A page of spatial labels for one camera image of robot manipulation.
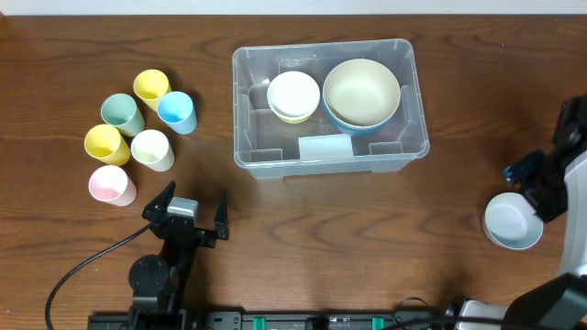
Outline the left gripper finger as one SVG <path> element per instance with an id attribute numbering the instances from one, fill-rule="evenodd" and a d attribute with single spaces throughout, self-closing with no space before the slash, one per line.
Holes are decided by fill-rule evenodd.
<path id="1" fill-rule="evenodd" d="M 223 192 L 220 204 L 215 215 L 215 236 L 216 239 L 229 239 L 229 225 L 227 216 L 227 192 Z"/>
<path id="2" fill-rule="evenodd" d="M 142 217 L 148 221 L 164 221 L 167 218 L 167 208 L 174 196 L 175 187 L 175 180 L 170 181 L 163 191 L 144 207 Z"/>

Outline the light blue small bowl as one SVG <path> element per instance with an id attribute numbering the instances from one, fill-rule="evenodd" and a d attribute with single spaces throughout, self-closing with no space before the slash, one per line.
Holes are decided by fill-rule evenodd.
<path id="1" fill-rule="evenodd" d="M 516 192 L 494 196 L 485 208 L 482 226 L 495 245 L 512 250 L 533 247 L 544 230 L 534 207 Z"/>

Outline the yellow small bowl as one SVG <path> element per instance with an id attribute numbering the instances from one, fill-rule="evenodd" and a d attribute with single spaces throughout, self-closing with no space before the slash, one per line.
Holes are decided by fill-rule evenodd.
<path id="1" fill-rule="evenodd" d="M 311 117 L 311 115 L 314 112 L 302 115 L 302 116 L 298 116 L 298 117 L 291 117 L 291 116 L 287 116 L 287 115 L 283 115 L 275 110 L 272 109 L 272 112 L 277 115 L 277 117 L 279 117 L 283 122 L 287 123 L 287 124 L 299 124 L 299 123 L 303 123 L 304 121 L 306 121 L 307 119 L 309 119 Z"/>

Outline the white small bowl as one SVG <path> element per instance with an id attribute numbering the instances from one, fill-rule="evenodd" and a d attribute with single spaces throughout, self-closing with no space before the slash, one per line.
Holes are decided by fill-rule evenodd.
<path id="1" fill-rule="evenodd" d="M 270 109 L 298 117 L 314 112 L 320 101 L 317 82 L 301 71 L 287 71 L 275 77 L 267 90 Z"/>

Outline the dark blue bowl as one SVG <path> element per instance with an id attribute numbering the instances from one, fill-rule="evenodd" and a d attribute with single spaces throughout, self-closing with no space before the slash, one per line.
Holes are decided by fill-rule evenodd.
<path id="1" fill-rule="evenodd" d="M 335 127 L 341 133 L 344 133 L 344 134 L 348 134 L 348 135 L 351 135 L 351 136 L 366 136 L 366 135 L 372 135 L 372 134 L 377 133 L 378 131 L 380 131 L 383 128 L 385 128 L 386 125 L 377 126 L 375 128 L 366 129 L 366 130 L 363 130 L 363 129 L 352 129 L 352 128 L 348 128 L 348 127 L 345 127 L 345 126 L 341 126 L 338 123 L 335 123 Z"/>
<path id="2" fill-rule="evenodd" d="M 344 124 L 343 124 L 343 123 L 341 123 L 339 120 L 337 120 L 337 119 L 334 117 L 334 115 L 332 114 L 332 112 L 331 112 L 331 111 L 330 111 L 330 110 L 329 110 L 327 107 L 325 107 L 325 112 L 326 112 L 326 114 L 327 114 L 328 118 L 329 118 L 329 119 L 330 119 L 330 120 L 333 122 L 333 124 L 334 124 L 334 125 L 335 125 L 335 123 L 338 123 L 338 124 L 339 124 L 339 125 L 341 125 L 341 126 L 344 126 L 344 127 L 351 128 L 351 127 L 349 127 L 349 126 L 346 126 L 346 125 L 344 125 Z M 391 123 L 392 121 L 393 121 L 393 119 L 390 117 L 388 120 L 384 121 L 383 123 L 381 123 L 380 125 L 378 125 L 378 126 L 375 126 L 375 127 L 379 127 L 379 126 L 382 126 L 382 125 L 386 125 L 386 126 L 387 126 L 387 125 L 388 125 L 389 123 Z"/>

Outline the beige large bowl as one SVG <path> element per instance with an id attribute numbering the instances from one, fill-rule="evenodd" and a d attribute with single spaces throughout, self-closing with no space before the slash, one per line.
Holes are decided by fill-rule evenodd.
<path id="1" fill-rule="evenodd" d="M 401 101 L 395 75 L 375 60 L 346 60 L 323 83 L 323 103 L 351 128 L 368 129 L 393 117 Z"/>

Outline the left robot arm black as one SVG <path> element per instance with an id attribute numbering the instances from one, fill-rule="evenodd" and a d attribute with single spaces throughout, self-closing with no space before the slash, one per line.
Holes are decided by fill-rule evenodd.
<path id="1" fill-rule="evenodd" d="M 214 248 L 229 238 L 227 194 L 223 193 L 214 227 L 197 226 L 198 202 L 176 197 L 176 183 L 166 188 L 143 209 L 150 231 L 163 241 L 161 252 L 137 259 L 128 282 L 133 291 L 129 310 L 131 329 L 186 329 L 192 314 L 181 307 L 183 290 L 198 248 Z"/>

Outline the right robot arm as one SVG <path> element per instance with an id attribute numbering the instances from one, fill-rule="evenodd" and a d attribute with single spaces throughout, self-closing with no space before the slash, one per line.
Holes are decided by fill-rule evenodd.
<path id="1" fill-rule="evenodd" d="M 549 153 L 541 149 L 503 171 L 511 192 L 486 205 L 483 230 L 503 248 L 524 250 L 546 224 L 566 217 L 558 274 L 509 305 L 466 299 L 453 329 L 583 329 L 586 326 L 586 98 L 566 100 Z"/>

